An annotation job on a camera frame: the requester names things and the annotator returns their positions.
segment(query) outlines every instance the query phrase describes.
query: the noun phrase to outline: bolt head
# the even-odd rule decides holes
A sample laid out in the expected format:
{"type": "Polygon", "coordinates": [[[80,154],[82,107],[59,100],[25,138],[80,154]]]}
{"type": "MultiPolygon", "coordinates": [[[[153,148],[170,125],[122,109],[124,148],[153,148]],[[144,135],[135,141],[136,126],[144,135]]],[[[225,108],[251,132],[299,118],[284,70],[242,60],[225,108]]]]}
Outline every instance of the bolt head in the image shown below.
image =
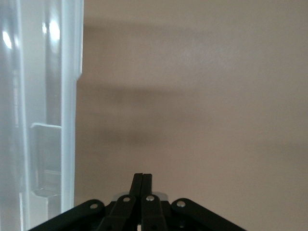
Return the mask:
{"type": "Polygon", "coordinates": [[[91,204],[90,209],[96,209],[98,207],[98,204],[91,204]]]}
{"type": "Polygon", "coordinates": [[[123,198],[123,202],[128,202],[128,201],[130,201],[130,198],[129,198],[129,197],[124,197],[124,198],[123,198]]]}
{"type": "Polygon", "coordinates": [[[177,202],[177,206],[180,207],[180,208],[183,208],[183,207],[186,206],[186,204],[185,204],[185,202],[183,202],[183,201],[178,201],[178,202],[177,202]]]}
{"type": "Polygon", "coordinates": [[[149,195],[146,197],[147,201],[153,201],[155,199],[155,197],[153,197],[152,195],[149,195]]]}

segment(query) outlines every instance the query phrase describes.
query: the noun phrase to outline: clear plastic container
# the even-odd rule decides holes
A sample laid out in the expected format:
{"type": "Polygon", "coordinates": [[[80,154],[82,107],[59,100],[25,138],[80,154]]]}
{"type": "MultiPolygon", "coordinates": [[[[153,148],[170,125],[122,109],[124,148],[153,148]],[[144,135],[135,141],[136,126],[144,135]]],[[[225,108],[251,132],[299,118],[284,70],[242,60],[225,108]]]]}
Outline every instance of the clear plastic container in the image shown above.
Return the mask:
{"type": "Polygon", "coordinates": [[[0,231],[73,207],[83,0],[0,0],[0,231]]]}

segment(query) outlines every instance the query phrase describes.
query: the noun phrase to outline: beige wall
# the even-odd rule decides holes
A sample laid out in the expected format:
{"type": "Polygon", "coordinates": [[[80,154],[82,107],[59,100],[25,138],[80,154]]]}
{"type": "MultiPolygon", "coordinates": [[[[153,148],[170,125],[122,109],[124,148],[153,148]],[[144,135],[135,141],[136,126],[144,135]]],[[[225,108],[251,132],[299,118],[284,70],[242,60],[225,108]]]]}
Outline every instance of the beige wall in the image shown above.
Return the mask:
{"type": "Polygon", "coordinates": [[[307,117],[308,1],[85,1],[76,204],[145,172],[248,230],[305,230],[307,117]]]}

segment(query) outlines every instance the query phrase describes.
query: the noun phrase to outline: black linkage arm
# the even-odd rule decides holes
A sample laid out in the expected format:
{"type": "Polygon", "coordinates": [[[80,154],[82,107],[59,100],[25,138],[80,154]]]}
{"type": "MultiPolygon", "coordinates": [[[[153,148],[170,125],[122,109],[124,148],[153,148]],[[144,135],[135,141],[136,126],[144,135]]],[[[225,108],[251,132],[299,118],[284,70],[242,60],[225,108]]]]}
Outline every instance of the black linkage arm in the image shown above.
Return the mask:
{"type": "Polygon", "coordinates": [[[30,231],[244,231],[189,199],[171,205],[152,194],[152,175],[137,173],[129,194],[108,206],[89,200],[30,231]]]}

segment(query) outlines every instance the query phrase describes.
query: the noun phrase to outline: screw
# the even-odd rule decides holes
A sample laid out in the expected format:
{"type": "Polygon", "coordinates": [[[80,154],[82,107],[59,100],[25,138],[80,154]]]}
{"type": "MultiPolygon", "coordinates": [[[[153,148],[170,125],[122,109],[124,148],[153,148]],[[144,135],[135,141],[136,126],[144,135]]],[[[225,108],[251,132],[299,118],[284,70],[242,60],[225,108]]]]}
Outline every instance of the screw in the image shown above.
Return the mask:
{"type": "Polygon", "coordinates": [[[96,209],[98,207],[98,204],[91,204],[90,209],[96,209]]]}
{"type": "Polygon", "coordinates": [[[123,201],[124,202],[128,202],[128,201],[130,201],[130,198],[129,197],[124,197],[123,201]]]}
{"type": "Polygon", "coordinates": [[[153,197],[152,195],[149,195],[146,197],[147,201],[153,201],[155,199],[155,197],[153,197]]]}
{"type": "Polygon", "coordinates": [[[183,201],[178,201],[178,202],[177,202],[177,206],[180,207],[180,208],[183,208],[183,207],[186,206],[186,204],[185,204],[185,202],[183,202],[183,201]]]}

